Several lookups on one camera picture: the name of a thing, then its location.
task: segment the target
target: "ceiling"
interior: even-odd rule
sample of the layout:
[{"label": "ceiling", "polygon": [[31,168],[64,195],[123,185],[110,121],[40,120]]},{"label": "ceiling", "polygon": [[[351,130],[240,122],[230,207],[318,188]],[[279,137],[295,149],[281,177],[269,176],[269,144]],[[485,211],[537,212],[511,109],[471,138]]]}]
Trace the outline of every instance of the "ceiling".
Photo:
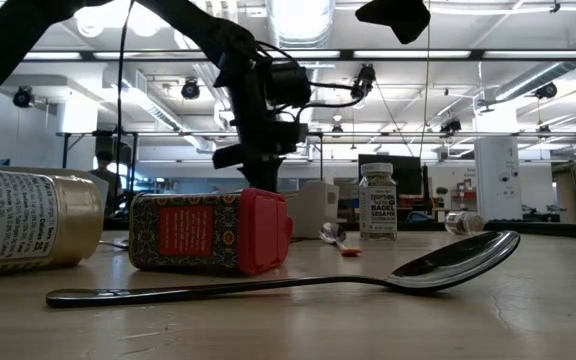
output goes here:
[{"label": "ceiling", "polygon": [[[561,0],[562,10],[551,14],[553,0],[441,0],[432,1],[432,20],[427,29],[415,42],[401,45],[392,31],[385,27],[358,22],[354,10],[366,1],[336,0],[333,12],[330,39],[325,44],[331,49],[567,49],[576,47],[576,0]],[[263,15],[265,2],[259,0],[220,1],[224,9],[237,5],[238,22],[250,30],[257,39],[271,41],[269,21]],[[308,4],[308,1],[295,1]],[[544,11],[526,11],[542,9]],[[295,18],[295,26],[300,26]],[[77,20],[71,19],[54,25],[37,43],[35,50],[43,51],[116,51],[119,47],[119,29],[106,28],[99,36],[88,38],[80,34]],[[174,31],[162,28],[154,36],[138,36],[129,31],[127,51],[140,50],[179,50],[174,39]],[[320,82],[348,83],[356,76],[361,61],[321,61]],[[341,115],[339,122],[345,131],[419,131],[425,118],[430,126],[437,127],[447,119],[445,109],[453,105],[453,114],[462,121],[464,130],[471,129],[474,116],[472,97],[480,93],[481,86],[495,89],[515,79],[521,74],[540,65],[540,62],[486,62],[481,64],[481,77],[478,62],[375,62],[378,87],[373,90],[361,109],[341,110],[317,109],[310,119],[313,130],[330,131],[335,124],[333,117]],[[92,64],[98,68],[99,63]],[[205,86],[198,100],[184,100],[180,87],[187,77],[197,77],[196,66],[187,62],[138,62],[128,63],[128,71],[139,70],[148,80],[148,95],[155,98],[187,130],[222,130],[214,121],[215,99]],[[22,64],[18,74],[60,74],[75,82],[85,84],[89,74],[86,64]],[[112,76],[104,78],[104,86],[116,83]],[[520,97],[517,100],[517,114],[520,127],[530,129],[539,119],[548,121],[576,114],[576,70],[559,77],[555,84],[559,88],[557,97],[542,100],[537,110],[535,98]],[[113,108],[112,92],[107,94],[107,106]],[[347,94],[339,91],[319,91],[320,101],[341,103],[349,100]],[[138,131],[161,131],[161,126],[139,106],[124,109],[126,128]],[[112,122],[113,116],[100,117],[101,121]],[[553,127],[560,131],[576,131],[576,119],[565,125]],[[151,139],[157,144],[187,144],[182,138],[168,140]],[[561,139],[553,143],[574,143],[574,138]]]}]

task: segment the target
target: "wall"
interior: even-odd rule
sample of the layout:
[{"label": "wall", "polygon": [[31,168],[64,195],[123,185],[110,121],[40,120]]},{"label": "wall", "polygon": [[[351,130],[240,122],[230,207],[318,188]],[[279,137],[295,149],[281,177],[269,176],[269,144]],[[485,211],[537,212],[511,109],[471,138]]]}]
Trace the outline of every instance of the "wall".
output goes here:
[{"label": "wall", "polygon": [[0,93],[0,160],[10,159],[12,166],[61,167],[58,131],[55,115],[37,108],[19,109]]},{"label": "wall", "polygon": [[[546,206],[555,203],[552,191],[552,170],[549,164],[521,163],[520,182],[522,202],[539,211],[546,211]],[[212,164],[148,164],[141,163],[137,171],[146,177],[164,178],[240,178],[243,175],[236,168],[215,170]],[[432,193],[443,186],[454,189],[458,182],[464,178],[473,178],[476,184],[474,162],[471,163],[442,163],[429,164],[428,175],[431,179]],[[325,178],[356,178],[358,176],[357,163],[324,163]],[[280,178],[306,178],[319,179],[319,163],[285,164],[279,169]]]}]

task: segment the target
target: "spoon bowl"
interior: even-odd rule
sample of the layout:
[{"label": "spoon bowl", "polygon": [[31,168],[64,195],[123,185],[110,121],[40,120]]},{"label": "spoon bowl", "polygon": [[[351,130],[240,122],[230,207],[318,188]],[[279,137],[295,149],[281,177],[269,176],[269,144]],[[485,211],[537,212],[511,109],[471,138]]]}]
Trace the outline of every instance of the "spoon bowl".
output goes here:
[{"label": "spoon bowl", "polygon": [[46,303],[52,307],[146,304],[342,282],[378,285],[395,292],[426,295],[459,285],[494,268],[512,255],[519,242],[520,236],[514,231],[477,235],[413,260],[393,271],[386,279],[326,276],[169,288],[64,289],[48,293]]}]

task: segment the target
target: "wooden table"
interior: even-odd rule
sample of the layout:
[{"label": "wooden table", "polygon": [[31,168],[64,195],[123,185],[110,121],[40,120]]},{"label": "wooden table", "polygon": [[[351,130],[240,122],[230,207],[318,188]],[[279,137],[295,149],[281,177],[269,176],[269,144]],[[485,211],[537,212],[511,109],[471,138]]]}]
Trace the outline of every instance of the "wooden table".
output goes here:
[{"label": "wooden table", "polygon": [[[260,278],[385,276],[452,241],[402,233],[395,244],[365,244],[361,259],[300,242]],[[2,276],[0,359],[576,359],[576,240],[567,238],[524,236],[503,265],[434,298],[335,284],[150,306],[44,305],[46,292],[64,287],[233,281],[140,272],[110,248],[76,269]]]}]

